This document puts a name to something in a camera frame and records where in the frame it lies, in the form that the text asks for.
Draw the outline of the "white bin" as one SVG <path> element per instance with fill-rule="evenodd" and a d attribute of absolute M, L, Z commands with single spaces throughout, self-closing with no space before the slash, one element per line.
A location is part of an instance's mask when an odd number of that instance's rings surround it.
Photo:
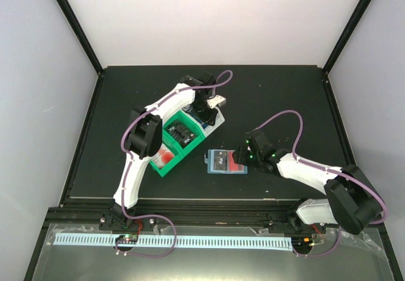
<path fill-rule="evenodd" d="M 221 126 L 225 122 L 225 118 L 223 114 L 221 113 L 220 109 L 218 107 L 215 107 L 218 110 L 218 115 L 216 117 L 216 123 L 214 126 L 208 126 L 206 129 L 203 129 L 202 126 L 193 118 L 191 117 L 187 111 L 191 108 L 191 105 L 188 105 L 182 109 L 182 112 L 185 113 L 185 115 L 191 119 L 192 122 L 194 122 L 197 126 L 198 129 L 201 130 L 202 135 L 207 138 L 209 135 L 211 135 L 219 126 Z"/>

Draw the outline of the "green bin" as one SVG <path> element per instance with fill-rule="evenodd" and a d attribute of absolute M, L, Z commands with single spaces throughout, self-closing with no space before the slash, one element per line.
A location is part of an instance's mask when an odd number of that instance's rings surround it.
<path fill-rule="evenodd" d="M 201 126 L 183 111 L 175 113 L 163 126 L 163 144 L 181 158 L 186 157 L 204 139 Z"/>
<path fill-rule="evenodd" d="M 184 152 L 177 142 L 163 142 L 149 164 L 161 177 L 174 169 L 184 158 Z"/>

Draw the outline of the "blue card holder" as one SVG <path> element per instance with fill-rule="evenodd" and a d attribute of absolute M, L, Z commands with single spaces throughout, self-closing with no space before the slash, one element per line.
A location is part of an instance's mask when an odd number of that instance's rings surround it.
<path fill-rule="evenodd" d="M 234 150 L 209 149 L 204 156 L 208 174 L 245 175 L 247 167 L 237 164 L 233 158 Z"/>

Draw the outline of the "green front bin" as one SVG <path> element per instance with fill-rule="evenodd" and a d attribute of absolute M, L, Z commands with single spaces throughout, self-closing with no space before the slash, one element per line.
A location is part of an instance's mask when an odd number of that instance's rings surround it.
<path fill-rule="evenodd" d="M 184 152 L 177 142 L 163 142 L 149 164 L 161 177 L 174 169 L 184 158 Z"/>

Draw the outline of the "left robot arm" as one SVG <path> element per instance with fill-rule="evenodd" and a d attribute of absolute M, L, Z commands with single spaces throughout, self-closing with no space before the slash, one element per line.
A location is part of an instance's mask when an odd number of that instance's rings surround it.
<path fill-rule="evenodd" d="M 139 220 L 134 209 L 147 167 L 165 177 L 224 124 L 220 106 L 226 99 L 216 94 L 219 86 L 209 72 L 199 78 L 186 75 L 161 99 L 132 110 L 120 142 L 125 166 L 109 204 L 113 221 L 122 230 Z"/>

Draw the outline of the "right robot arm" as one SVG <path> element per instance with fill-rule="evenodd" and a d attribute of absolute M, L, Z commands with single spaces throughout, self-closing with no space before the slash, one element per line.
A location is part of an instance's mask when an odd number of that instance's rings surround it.
<path fill-rule="evenodd" d="M 303 232 L 312 224 L 337 225 L 358 235 L 383 217 L 383 201 L 356 165 L 328 166 L 304 159 L 286 148 L 277 149 L 256 129 L 232 155 L 235 163 L 300 182 L 321 192 L 323 199 L 298 203 L 287 217 L 289 228 Z"/>

